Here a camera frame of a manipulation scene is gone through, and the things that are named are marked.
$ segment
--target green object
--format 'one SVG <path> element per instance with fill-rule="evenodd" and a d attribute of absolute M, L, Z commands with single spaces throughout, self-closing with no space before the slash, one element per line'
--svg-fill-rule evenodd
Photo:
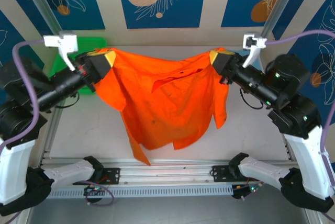
<path fill-rule="evenodd" d="M 78 52 L 74 54 L 69 54 L 69 58 L 71 59 L 74 59 L 77 55 L 81 53 L 107 47 L 106 40 L 101 37 L 78 37 L 77 41 L 78 41 Z M 56 60 L 51 70 L 51 76 L 54 75 L 56 72 L 63 70 L 64 68 L 66 68 L 65 62 L 61 58 L 61 56 L 57 54 Z M 90 88 L 88 88 L 87 86 L 81 88 L 79 90 L 79 93 L 84 95 L 93 94 Z"/>

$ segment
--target white table surface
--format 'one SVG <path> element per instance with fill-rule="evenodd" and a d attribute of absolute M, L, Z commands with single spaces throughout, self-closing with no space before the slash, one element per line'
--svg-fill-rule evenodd
<path fill-rule="evenodd" d="M 181 60 L 214 47 L 117 48 L 157 58 Z M 245 98 L 251 105 L 259 105 L 259 101 L 251 95 L 246 94 Z M 248 107 L 235 84 L 230 87 L 226 109 L 227 121 L 220 129 L 216 129 L 212 120 L 201 139 L 181 150 L 173 150 L 172 144 L 152 151 L 143 148 L 148 159 L 230 160 L 239 152 L 259 160 L 288 159 L 282 135 L 267 117 L 269 111 Z M 82 95 L 76 105 L 63 110 L 50 151 L 53 158 L 82 158 L 88 155 L 96 158 L 133 158 L 120 113 L 96 95 Z"/>

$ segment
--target shirt sleeve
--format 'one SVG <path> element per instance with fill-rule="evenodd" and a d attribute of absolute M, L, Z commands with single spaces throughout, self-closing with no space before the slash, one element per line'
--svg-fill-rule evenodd
<path fill-rule="evenodd" d="M 113 68 L 99 83 L 95 84 L 95 89 L 96 94 L 102 101 L 118 111 L 123 111 L 126 106 L 126 99 Z"/>
<path fill-rule="evenodd" d="M 151 165 L 150 161 L 148 160 L 148 158 L 144 154 L 144 152 L 143 152 L 141 146 L 139 145 L 139 143 L 137 143 L 136 140 L 134 138 L 130 137 L 130 136 L 129 136 L 129 142 L 130 142 L 130 146 L 131 146 L 131 149 L 132 149 L 132 154 L 134 155 L 135 159 L 137 159 L 138 161 L 143 162 L 146 165 Z"/>
<path fill-rule="evenodd" d="M 214 120 L 216 127 L 221 128 L 227 120 L 226 102 L 229 92 L 229 86 L 220 84 L 221 76 L 215 73 L 214 78 Z"/>

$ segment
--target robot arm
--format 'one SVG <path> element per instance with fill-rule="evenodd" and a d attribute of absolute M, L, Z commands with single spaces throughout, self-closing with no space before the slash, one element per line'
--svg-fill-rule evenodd
<path fill-rule="evenodd" d="M 50 45 L 52 38 L 44 41 Z M 73 48 L 71 49 L 67 44 L 61 48 L 64 58 L 67 58 L 67 53 L 73 51 Z M 110 70 L 110 65 L 103 54 L 94 56 L 80 54 L 75 60 L 67 58 L 74 69 L 65 68 L 50 78 L 45 76 L 30 59 L 21 60 L 37 93 L 40 111 L 46 112 L 64 99 L 74 96 L 84 86 L 95 91 L 94 84 L 98 83 Z M 32 107 L 22 77 L 13 60 L 6 62 L 0 69 L 0 88 L 4 89 L 10 98 L 0 105 L 0 143 L 2 143 L 23 132 L 30 125 Z M 46 122 L 46 119 L 39 115 L 33 130 L 22 139 L 8 144 L 0 154 L 0 214 L 2 216 L 41 203 L 52 190 L 59 186 L 86 180 L 97 182 L 101 179 L 103 166 L 93 157 L 51 170 L 28 167 L 31 149 L 38 138 L 40 128 Z"/>
<path fill-rule="evenodd" d="M 308 80 L 309 72 L 293 54 L 278 56 L 265 73 L 257 70 L 250 64 L 259 53 L 255 48 L 263 45 L 262 38 L 249 34 L 244 48 L 254 50 L 248 57 L 214 52 L 211 62 L 222 76 L 222 83 L 235 82 L 267 105 L 271 110 L 268 116 L 287 139 L 299 169 L 282 169 L 240 153 L 230 161 L 229 170 L 236 178 L 252 177 L 280 189 L 298 207 L 327 212 L 333 205 L 334 190 L 326 170 L 329 158 L 320 153 L 321 118 L 315 103 L 297 92 Z"/>

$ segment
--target white bracket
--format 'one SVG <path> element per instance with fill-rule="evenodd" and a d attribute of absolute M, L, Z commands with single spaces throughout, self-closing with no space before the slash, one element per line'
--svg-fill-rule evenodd
<path fill-rule="evenodd" d="M 288 134 L 284 134 L 284 137 L 287 139 L 298 162 L 305 191 L 320 199 L 326 199 L 334 195 L 334 190 L 320 153 L 321 135 L 322 127 L 315 126 L 308 133 L 308 139 Z M 327 157 L 327 162 L 331 167 L 329 157 Z"/>
<path fill-rule="evenodd" d="M 26 176 L 30 152 L 35 140 L 5 147 L 0 155 L 0 203 L 7 205 L 26 192 Z"/>
<path fill-rule="evenodd" d="M 58 47 L 59 55 L 70 68 L 71 71 L 75 67 L 69 60 L 69 53 L 78 52 L 77 35 L 72 31 L 61 31 L 59 36 L 43 36 L 44 45 L 46 47 Z"/>
<path fill-rule="evenodd" d="M 243 176 L 256 178 L 279 190 L 282 187 L 279 179 L 284 178 L 289 173 L 287 168 L 270 165 L 252 157 L 244 158 L 238 167 Z"/>
<path fill-rule="evenodd" d="M 258 32 L 245 33 L 243 36 L 243 49 L 250 50 L 249 56 L 243 63 L 242 67 L 246 68 L 252 64 L 260 55 L 261 49 L 266 48 L 266 38 L 260 36 Z"/>
<path fill-rule="evenodd" d="M 54 180 L 51 185 L 52 191 L 59 187 L 72 185 L 78 181 L 87 181 L 91 178 L 93 173 L 93 166 L 86 160 L 81 160 L 71 165 L 44 170 L 44 174 L 48 178 Z"/>

